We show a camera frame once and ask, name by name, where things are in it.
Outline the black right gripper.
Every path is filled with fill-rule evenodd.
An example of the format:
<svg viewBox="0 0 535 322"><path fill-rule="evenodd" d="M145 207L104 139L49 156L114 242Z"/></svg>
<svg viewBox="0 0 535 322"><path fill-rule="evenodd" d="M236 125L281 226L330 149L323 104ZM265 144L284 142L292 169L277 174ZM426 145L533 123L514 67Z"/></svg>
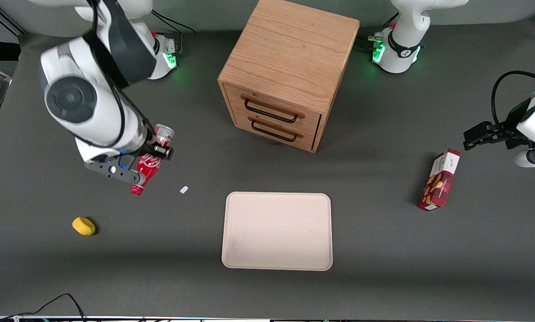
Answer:
<svg viewBox="0 0 535 322"><path fill-rule="evenodd" d="M157 131L155 130L149 119L142 118L141 124L144 126L146 137L144 143L136 151L137 157L140 157L147 153L153 153L155 155L160 155L161 159L165 161L170 161L174 153L173 148L170 146L162 147L160 145L160 143L158 142Z"/></svg>

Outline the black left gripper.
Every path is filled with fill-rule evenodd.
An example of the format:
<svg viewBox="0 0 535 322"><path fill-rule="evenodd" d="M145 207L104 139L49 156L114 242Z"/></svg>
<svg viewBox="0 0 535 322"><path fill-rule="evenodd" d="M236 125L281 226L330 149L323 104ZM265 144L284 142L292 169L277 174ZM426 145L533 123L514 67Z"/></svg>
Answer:
<svg viewBox="0 0 535 322"><path fill-rule="evenodd" d="M473 130L468 130L463 133L464 141L463 147L465 150L472 150L478 145L496 144L505 141L507 149L514 149L519 146L527 146L529 149L534 148L534 144L523 134L521 134L516 126L522 121L523 116L527 112L527 108L531 103L531 98L527 98L520 104L512 108L504 122L501 122L502 127L507 134L512 138L505 140L505 137L500 134L501 127L492 122L480 122L473 127Z"/></svg>

